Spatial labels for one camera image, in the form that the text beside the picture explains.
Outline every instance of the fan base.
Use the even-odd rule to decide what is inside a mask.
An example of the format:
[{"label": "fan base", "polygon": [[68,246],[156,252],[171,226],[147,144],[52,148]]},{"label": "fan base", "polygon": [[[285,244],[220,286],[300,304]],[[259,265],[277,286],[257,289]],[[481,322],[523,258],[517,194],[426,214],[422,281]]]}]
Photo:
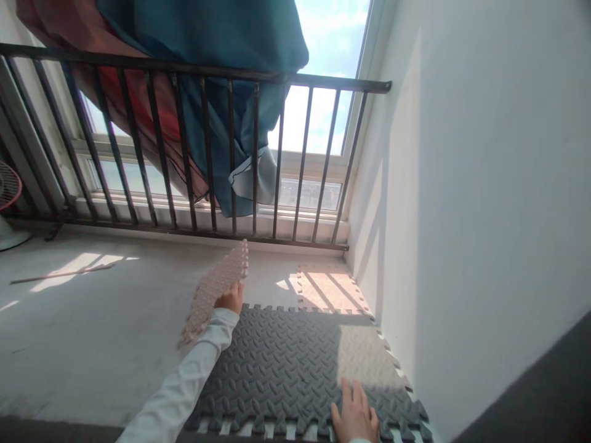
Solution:
[{"label": "fan base", "polygon": [[0,252],[20,246],[31,237],[33,237],[32,233],[23,231],[13,232],[10,237],[0,237]]}]

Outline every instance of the gray foam mat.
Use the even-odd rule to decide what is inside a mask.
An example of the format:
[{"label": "gray foam mat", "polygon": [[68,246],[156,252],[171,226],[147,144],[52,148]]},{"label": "gray foam mat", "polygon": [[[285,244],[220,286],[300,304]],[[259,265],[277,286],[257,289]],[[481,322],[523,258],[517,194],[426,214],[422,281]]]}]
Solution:
[{"label": "gray foam mat", "polygon": [[328,438],[331,403],[340,408],[340,378],[347,377],[359,380],[376,408],[383,441],[393,440],[390,428],[405,441],[415,440],[411,429],[431,441],[427,413],[410,398],[396,364],[367,316],[245,305],[185,429],[197,430],[210,417],[208,430],[220,431],[230,417],[231,433],[251,419],[252,433],[264,434],[265,421],[274,420],[275,436],[284,436],[292,420],[296,436],[317,422],[318,437]]}]

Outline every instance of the pink foam mat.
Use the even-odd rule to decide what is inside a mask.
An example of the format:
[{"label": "pink foam mat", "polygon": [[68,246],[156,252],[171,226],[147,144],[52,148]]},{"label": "pink foam mat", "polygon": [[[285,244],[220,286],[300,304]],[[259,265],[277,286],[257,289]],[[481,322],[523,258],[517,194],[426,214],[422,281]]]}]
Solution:
[{"label": "pink foam mat", "polygon": [[373,317],[354,278],[344,266],[299,265],[297,283],[301,311]]},{"label": "pink foam mat", "polygon": [[235,281],[242,281],[248,274],[248,242],[242,240],[199,282],[191,312],[181,332],[179,348],[190,348],[207,327],[214,312],[214,305]]}]

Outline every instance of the metal railing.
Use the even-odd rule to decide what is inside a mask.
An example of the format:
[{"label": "metal railing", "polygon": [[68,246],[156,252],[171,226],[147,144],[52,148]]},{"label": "metal railing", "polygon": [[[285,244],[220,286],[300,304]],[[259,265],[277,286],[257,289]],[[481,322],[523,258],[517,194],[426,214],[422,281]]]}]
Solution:
[{"label": "metal railing", "polygon": [[[228,109],[229,109],[229,139],[230,139],[230,170],[235,169],[235,155],[234,155],[234,147],[233,147],[233,139],[234,139],[234,128],[233,128],[233,91],[232,85],[234,80],[242,80],[242,81],[250,81],[254,83],[254,146],[253,146],[253,162],[252,162],[252,171],[253,171],[253,182],[252,182],[252,195],[253,195],[253,214],[252,214],[252,234],[250,236],[246,236],[251,241],[258,241],[258,242],[267,242],[267,243],[275,243],[275,244],[288,244],[288,245],[298,245],[298,246],[308,246],[308,247],[319,247],[325,249],[337,249],[337,250],[347,250],[348,246],[337,244],[337,232],[339,229],[339,224],[342,218],[343,209],[345,205],[345,198],[347,194],[347,187],[349,184],[349,179],[351,175],[351,169],[353,166],[353,160],[355,158],[355,151],[357,148],[358,138],[361,130],[361,123],[363,119],[363,114],[366,106],[366,101],[368,98],[368,94],[376,93],[376,94],[384,94],[387,93],[391,88],[391,82],[377,82],[377,81],[366,81],[366,80],[357,80],[357,79],[346,79],[346,78],[334,78],[334,77],[325,77],[325,76],[314,76],[308,74],[296,74],[296,73],[274,73],[274,72],[264,72],[264,71],[252,71],[252,70],[239,70],[239,69],[229,69],[229,68],[218,68],[218,67],[210,67],[210,66],[199,66],[199,65],[191,65],[185,63],[174,63],[174,62],[165,62],[162,60],[154,60],[150,58],[134,58],[134,57],[124,57],[119,55],[109,55],[109,54],[95,54],[90,52],[79,52],[79,51],[71,51],[71,50],[61,50],[61,49],[51,49],[51,48],[38,48],[38,47],[30,47],[30,46],[19,46],[19,45],[11,45],[11,44],[0,44],[0,55],[4,59],[6,63],[10,76],[16,86],[16,90],[22,100],[24,110],[28,115],[31,125],[33,126],[34,132],[39,139],[39,144],[43,150],[45,157],[47,158],[47,162],[49,164],[49,168],[54,175],[55,181],[58,184],[60,192],[63,194],[64,203],[63,206],[67,210],[65,214],[58,209],[61,204],[57,204],[51,196],[51,193],[48,189],[47,183],[44,182],[43,176],[41,171],[39,170],[38,165],[38,158],[33,155],[33,152],[28,146],[26,138],[23,134],[23,126],[22,122],[19,122],[15,113],[12,111],[11,107],[7,102],[7,95],[6,91],[4,90],[5,86],[0,87],[0,108],[2,112],[6,115],[8,123],[10,125],[11,131],[14,133],[19,148],[22,150],[23,155],[26,160],[27,166],[33,173],[34,179],[37,181],[38,187],[41,190],[42,196],[45,199],[48,208],[51,212],[51,220],[55,220],[58,223],[75,223],[75,224],[82,224],[82,225],[90,225],[90,226],[112,226],[115,228],[122,228],[122,229],[136,229],[142,231],[155,231],[155,232],[167,232],[173,234],[183,234],[183,235],[192,235],[192,236],[202,236],[202,237],[216,237],[222,239],[242,239],[245,235],[239,235],[237,233],[237,224],[236,224],[236,196],[234,191],[231,191],[231,208],[232,208],[232,233],[223,233],[219,232],[217,229],[217,213],[215,208],[215,199],[210,198],[210,212],[211,212],[211,228],[210,229],[199,229],[197,226],[197,218],[195,214],[195,205],[190,204],[190,217],[191,217],[191,229],[181,229],[177,223],[177,216],[175,212],[175,208],[173,205],[173,198],[172,198],[172,189],[171,189],[171,181],[169,178],[169,172],[167,169],[167,161],[166,156],[164,153],[164,141],[162,130],[159,121],[159,113],[158,113],[158,105],[156,102],[156,95],[154,90],[154,83],[153,77],[156,72],[163,72],[167,73],[171,79],[172,89],[174,91],[174,98],[175,104],[177,108],[177,117],[179,123],[179,133],[180,133],[180,144],[182,147],[182,156],[183,156],[183,166],[184,172],[186,175],[186,183],[187,183],[187,197],[189,202],[193,202],[194,193],[193,188],[191,185],[191,177],[190,173],[190,160],[189,160],[189,149],[187,143],[187,133],[185,128],[185,119],[183,113],[183,106],[181,101],[181,94],[179,90],[179,84],[177,81],[178,74],[190,74],[192,76],[199,77],[200,85],[201,85],[201,100],[203,106],[203,127],[204,127],[204,145],[206,149],[206,161],[207,161],[207,182],[209,185],[209,192],[210,195],[215,195],[214,191],[214,178],[213,178],[213,168],[212,168],[212,153],[211,153],[211,143],[210,143],[210,135],[209,135],[209,115],[208,115],[208,107],[207,107],[207,95],[206,95],[206,88],[205,88],[205,80],[206,78],[222,78],[226,79],[228,82]],[[86,205],[88,206],[89,213],[90,213],[90,220],[83,219],[77,215],[76,208],[73,207],[75,202],[73,203],[69,198],[70,192],[66,187],[64,177],[62,176],[60,169],[58,167],[57,161],[54,157],[52,149],[50,148],[49,141],[47,139],[46,134],[44,134],[42,125],[39,121],[39,116],[33,102],[31,101],[31,97],[25,87],[25,83],[18,72],[18,68],[15,64],[15,57],[23,57],[28,58],[33,61],[34,70],[36,75],[41,83],[42,90],[44,92],[45,98],[49,105],[49,109],[52,115],[52,119],[55,122],[55,125],[58,128],[60,138],[65,147],[65,151],[67,156],[71,162],[74,176],[80,187],[82,192],[82,197],[84,198]],[[102,187],[102,190],[105,195],[105,199],[107,202],[108,211],[110,213],[111,220],[101,219],[99,213],[95,207],[95,203],[92,200],[91,192],[88,189],[88,185],[85,182],[84,175],[81,171],[80,165],[76,158],[76,152],[74,150],[74,146],[72,143],[71,137],[68,135],[68,131],[66,129],[65,118],[60,112],[60,107],[58,106],[58,101],[55,96],[54,91],[52,90],[48,75],[41,63],[41,60],[51,60],[55,62],[61,63],[62,70],[66,79],[66,83],[68,86],[68,90],[70,92],[72,101],[74,103],[74,110],[79,121],[79,124],[82,128],[82,134],[84,136],[84,140],[87,144],[88,150],[90,152],[90,157],[92,159],[92,163],[96,169],[96,173],[98,176],[98,182]],[[84,105],[81,100],[81,96],[79,90],[76,86],[76,81],[74,76],[71,72],[71,66],[73,63],[80,63],[86,66],[91,67],[92,72],[92,79],[94,81],[94,89],[95,93],[98,98],[98,103],[100,105],[100,110],[103,113],[103,117],[105,120],[105,126],[107,128],[107,135],[109,139],[109,143],[111,146],[112,154],[115,159],[115,163],[117,165],[119,177],[121,179],[121,183],[123,186],[123,193],[125,196],[125,200],[127,203],[127,207],[129,209],[129,213],[131,216],[131,223],[124,223],[119,220],[118,214],[115,209],[115,204],[113,203],[113,198],[111,197],[107,180],[105,178],[105,174],[103,173],[103,169],[100,163],[99,154],[97,152],[97,148],[95,146],[95,142],[92,137],[92,131],[89,127],[89,123],[86,118]],[[109,112],[109,107],[107,104],[107,99],[105,97],[105,93],[103,90],[103,86],[101,84],[101,79],[99,75],[99,67],[102,66],[109,66],[117,69],[118,73],[118,80],[121,86],[121,92],[123,94],[125,110],[127,114],[127,122],[129,124],[129,132],[131,139],[134,144],[135,148],[135,155],[137,157],[137,163],[140,169],[140,174],[142,178],[143,188],[145,191],[145,196],[147,199],[148,210],[150,213],[151,218],[151,226],[141,224],[135,207],[134,202],[131,196],[129,184],[127,182],[126,173],[123,168],[123,160],[121,158],[121,153],[119,150],[119,146],[117,143],[117,139],[115,134],[113,133],[113,129],[111,127],[111,116]],[[131,103],[131,99],[129,96],[129,89],[125,77],[125,70],[142,70],[145,73],[145,80],[147,84],[147,91],[148,91],[148,99],[150,102],[150,110],[151,116],[154,122],[155,127],[155,136],[156,136],[156,145],[158,147],[159,152],[159,159],[161,162],[162,168],[162,175],[164,179],[164,184],[166,187],[166,198],[168,202],[168,207],[170,211],[170,218],[172,221],[172,229],[165,228],[159,226],[158,218],[156,216],[154,202],[150,192],[150,184],[148,182],[148,175],[146,172],[146,165],[145,160],[142,154],[142,147],[140,144],[140,137],[138,133],[137,124],[135,121],[134,116],[134,109]],[[260,83],[275,83],[275,84],[282,84],[284,86],[283,92],[285,97],[285,87],[288,85],[293,86],[305,86],[309,88],[308,94],[308,104],[307,104],[307,115],[305,120],[305,130],[304,130],[304,145],[302,147],[302,154],[301,154],[301,166],[299,171],[299,183],[298,183],[298,192],[297,192],[297,201],[295,205],[295,218],[294,218],[294,226],[293,226],[293,234],[291,239],[281,239],[277,237],[277,219],[278,219],[278,206],[279,206],[279,183],[281,180],[281,157],[282,157],[282,146],[283,146],[283,128],[284,128],[284,114],[285,114],[285,105],[283,105],[281,109],[281,114],[279,117],[279,143],[278,143],[278,152],[277,152],[277,175],[276,175],[276,183],[275,183],[275,204],[273,208],[273,231],[270,237],[265,237],[261,235],[257,235],[257,192],[258,192],[258,163],[254,161],[257,159],[257,149],[258,149],[258,134],[259,134],[259,85]],[[298,217],[300,212],[300,197],[302,194],[302,182],[304,179],[304,166],[305,166],[305,159],[306,159],[306,149],[307,149],[307,140],[308,140],[308,131],[310,127],[310,113],[312,108],[312,96],[314,88],[327,88],[333,89],[336,92],[335,100],[334,100],[334,107],[332,110],[332,118],[331,118],[331,126],[328,138],[328,148],[326,151],[326,160],[324,162],[324,169],[320,187],[320,198],[318,199],[318,208],[316,210],[316,217],[315,217],[315,224],[313,229],[313,236],[312,241],[302,241],[297,240],[297,225],[298,225]],[[359,108],[359,113],[356,118],[355,122],[355,134],[353,136],[353,144],[350,150],[350,157],[347,163],[347,172],[345,175],[345,180],[341,188],[340,192],[340,201],[338,204],[338,209],[336,213],[336,220],[334,223],[334,229],[332,234],[332,241],[328,242],[317,242],[316,235],[318,232],[318,224],[320,221],[321,215],[321,205],[323,201],[323,194],[324,194],[324,187],[326,184],[327,172],[329,168],[329,161],[330,161],[330,152],[331,152],[331,145],[332,145],[332,138],[334,135],[334,128],[336,123],[337,117],[337,110],[339,107],[339,99],[341,91],[352,91],[352,92],[361,92],[362,99],[361,105]],[[6,149],[5,143],[0,140],[0,154],[2,157],[9,163],[14,166],[14,161],[10,156],[10,153]],[[29,214],[33,218],[43,218],[39,214],[38,208],[35,206],[34,199],[31,197],[31,193],[25,187],[25,192],[23,193],[23,198],[25,199],[27,206],[31,208],[31,213]]]}]

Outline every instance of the fan grille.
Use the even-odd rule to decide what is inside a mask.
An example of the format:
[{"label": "fan grille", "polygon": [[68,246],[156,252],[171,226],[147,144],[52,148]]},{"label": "fan grille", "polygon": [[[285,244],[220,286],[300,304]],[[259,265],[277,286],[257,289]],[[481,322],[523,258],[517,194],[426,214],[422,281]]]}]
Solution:
[{"label": "fan grille", "polygon": [[17,173],[6,163],[0,161],[0,210],[14,203],[23,190]]}]

